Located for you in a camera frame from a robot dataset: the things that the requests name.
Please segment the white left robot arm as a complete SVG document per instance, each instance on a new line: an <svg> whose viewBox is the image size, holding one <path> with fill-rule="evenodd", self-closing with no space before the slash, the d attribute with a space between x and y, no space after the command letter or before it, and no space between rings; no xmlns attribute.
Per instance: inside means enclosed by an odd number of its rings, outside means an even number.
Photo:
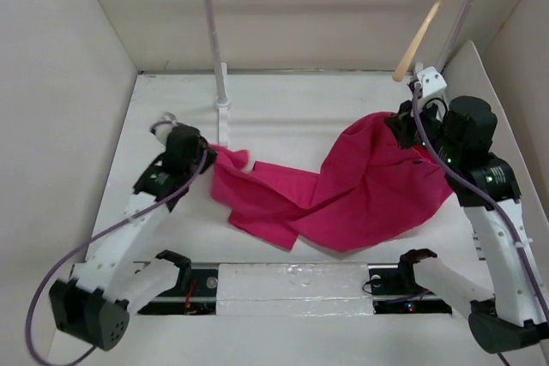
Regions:
<svg viewBox="0 0 549 366"><path fill-rule="evenodd" d="M49 290L57 329L102 351L115 347L130 317L158 295L182 294L192 285L190 259L171 250L142 269L134 265L217 153L199 129L183 123L160 121L150 131L165 150L134 184L122 225L105 236L75 277L59 279Z"/></svg>

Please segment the pink trousers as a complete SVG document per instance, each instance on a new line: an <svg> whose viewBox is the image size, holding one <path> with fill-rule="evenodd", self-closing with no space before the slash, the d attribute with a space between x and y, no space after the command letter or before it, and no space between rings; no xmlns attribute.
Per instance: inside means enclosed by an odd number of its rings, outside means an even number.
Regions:
<svg viewBox="0 0 549 366"><path fill-rule="evenodd" d="M299 237L346 253L423 225L451 196L422 146L402 149L385 121L367 115L337 138L318 173L257 161L217 147L212 198L229 224L290 250Z"/></svg>

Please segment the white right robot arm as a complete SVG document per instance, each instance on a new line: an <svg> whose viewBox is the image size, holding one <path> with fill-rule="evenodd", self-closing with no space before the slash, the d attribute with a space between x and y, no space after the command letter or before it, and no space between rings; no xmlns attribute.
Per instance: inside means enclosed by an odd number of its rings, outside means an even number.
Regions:
<svg viewBox="0 0 549 366"><path fill-rule="evenodd" d="M437 114L435 99L401 104L386 120L400 147L419 143L442 167L483 253L493 288L447 267L429 249L401 255L396 281L441 298L467 319L485 352L502 356L548 338L548 290L522 221L521 192L511 166L491 150L498 124L483 99L460 96Z"/></svg>

